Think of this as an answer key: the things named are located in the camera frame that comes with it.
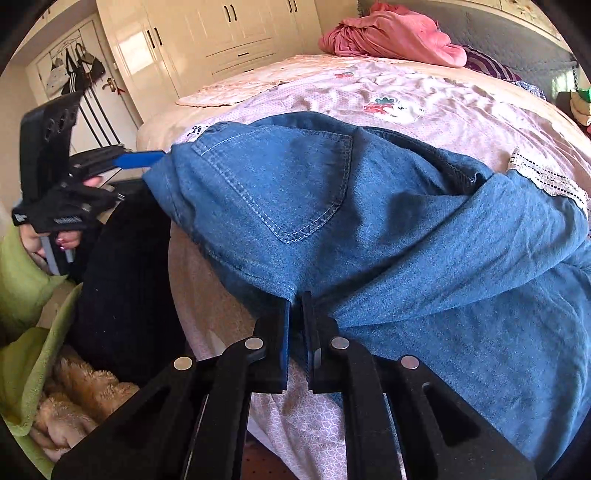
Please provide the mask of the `left hand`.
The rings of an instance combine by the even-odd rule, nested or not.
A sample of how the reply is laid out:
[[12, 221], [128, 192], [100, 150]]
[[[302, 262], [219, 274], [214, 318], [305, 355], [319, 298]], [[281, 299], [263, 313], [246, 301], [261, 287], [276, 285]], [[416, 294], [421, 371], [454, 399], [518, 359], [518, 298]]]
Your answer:
[[[43, 246], [43, 239], [46, 234], [39, 234], [30, 224], [23, 224], [18, 227], [19, 238], [24, 250], [29, 257], [41, 267], [46, 267], [46, 251]], [[70, 252], [75, 250], [83, 237], [83, 231], [64, 231], [57, 234], [50, 245], [55, 246], [61, 252]]]

